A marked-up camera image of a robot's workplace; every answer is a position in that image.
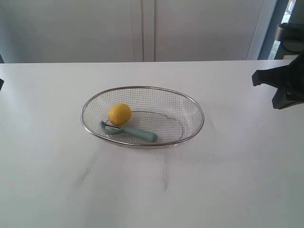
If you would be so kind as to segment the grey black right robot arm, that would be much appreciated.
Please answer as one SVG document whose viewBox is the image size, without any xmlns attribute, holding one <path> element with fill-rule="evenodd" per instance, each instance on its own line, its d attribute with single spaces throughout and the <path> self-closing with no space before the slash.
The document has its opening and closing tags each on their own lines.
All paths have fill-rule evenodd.
<svg viewBox="0 0 304 228">
<path fill-rule="evenodd" d="M 277 26 L 275 40 L 283 50 L 298 56 L 286 66 L 256 70 L 252 75 L 253 86 L 270 85 L 277 89 L 272 104 L 274 109 L 285 109 L 304 102 L 304 52 L 289 50 L 285 42 L 304 42 L 303 24 L 282 23 Z"/>
</svg>

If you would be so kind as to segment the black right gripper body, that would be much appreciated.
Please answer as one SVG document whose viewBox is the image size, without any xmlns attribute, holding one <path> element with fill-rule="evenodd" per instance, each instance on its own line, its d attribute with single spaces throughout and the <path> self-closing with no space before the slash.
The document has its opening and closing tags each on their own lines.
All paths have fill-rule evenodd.
<svg viewBox="0 0 304 228">
<path fill-rule="evenodd" d="M 289 64 L 290 85 L 294 92 L 304 96 L 304 54 L 298 55 Z"/>
</svg>

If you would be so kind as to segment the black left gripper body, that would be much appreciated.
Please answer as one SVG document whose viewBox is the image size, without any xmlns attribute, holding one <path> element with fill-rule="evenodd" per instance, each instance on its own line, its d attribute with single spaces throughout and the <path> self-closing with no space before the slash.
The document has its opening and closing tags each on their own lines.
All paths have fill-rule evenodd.
<svg viewBox="0 0 304 228">
<path fill-rule="evenodd" d="M 2 89 L 3 84 L 4 84 L 4 80 L 0 79 L 0 90 Z"/>
</svg>

